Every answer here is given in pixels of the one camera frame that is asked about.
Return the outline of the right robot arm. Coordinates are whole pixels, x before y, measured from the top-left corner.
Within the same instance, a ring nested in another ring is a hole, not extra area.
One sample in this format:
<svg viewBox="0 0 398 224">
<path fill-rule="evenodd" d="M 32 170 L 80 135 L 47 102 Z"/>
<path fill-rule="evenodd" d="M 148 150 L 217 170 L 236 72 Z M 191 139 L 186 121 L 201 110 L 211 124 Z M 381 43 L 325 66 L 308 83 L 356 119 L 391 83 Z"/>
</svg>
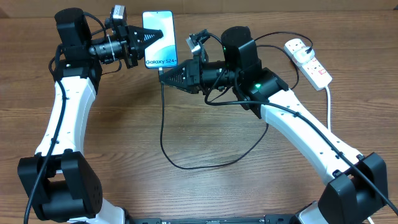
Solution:
<svg viewBox="0 0 398 224">
<path fill-rule="evenodd" d="M 248 27 L 231 27 L 218 38 L 222 61 L 208 60 L 204 44 L 210 37 L 206 30 L 190 35 L 193 57 L 160 72 L 160 83 L 205 96 L 232 89 L 237 105 L 278 129 L 311 163 L 325 184 L 321 197 L 293 215 L 281 215 L 280 221 L 362 223 L 392 205 L 384 160 L 376 153 L 363 155 L 322 125 L 283 79 L 262 66 Z"/>
</svg>

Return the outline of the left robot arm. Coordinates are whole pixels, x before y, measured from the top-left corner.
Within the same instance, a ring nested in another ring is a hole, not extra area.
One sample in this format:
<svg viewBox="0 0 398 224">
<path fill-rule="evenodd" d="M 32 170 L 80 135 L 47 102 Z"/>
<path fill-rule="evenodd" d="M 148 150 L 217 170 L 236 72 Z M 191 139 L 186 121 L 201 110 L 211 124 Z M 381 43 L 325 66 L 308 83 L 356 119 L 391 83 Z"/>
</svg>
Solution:
<svg viewBox="0 0 398 224">
<path fill-rule="evenodd" d="M 17 166 L 28 196 L 24 214 L 34 212 L 40 220 L 59 223 L 132 223 L 127 210 L 103 197 L 100 179 L 85 159 L 86 124 L 102 66 L 117 62 L 135 67 L 163 33 L 128 25 L 125 7 L 117 5 L 100 22 L 101 38 L 97 38 L 90 31 L 89 17 L 77 7 L 55 15 L 61 43 L 49 62 L 55 82 L 52 113 L 35 154 Z"/>
</svg>

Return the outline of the Samsung Galaxy smartphone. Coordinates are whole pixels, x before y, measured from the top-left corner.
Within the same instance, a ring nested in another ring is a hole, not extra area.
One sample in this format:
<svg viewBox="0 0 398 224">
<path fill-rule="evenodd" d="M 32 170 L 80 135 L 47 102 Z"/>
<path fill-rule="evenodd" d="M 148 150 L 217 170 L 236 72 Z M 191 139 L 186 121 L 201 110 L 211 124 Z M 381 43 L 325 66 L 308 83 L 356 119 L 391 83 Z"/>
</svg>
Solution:
<svg viewBox="0 0 398 224">
<path fill-rule="evenodd" d="M 178 65 L 172 11 L 146 11 L 142 13 L 145 29 L 161 30 L 163 36 L 145 49 L 145 65 L 148 69 L 175 67 Z"/>
</svg>

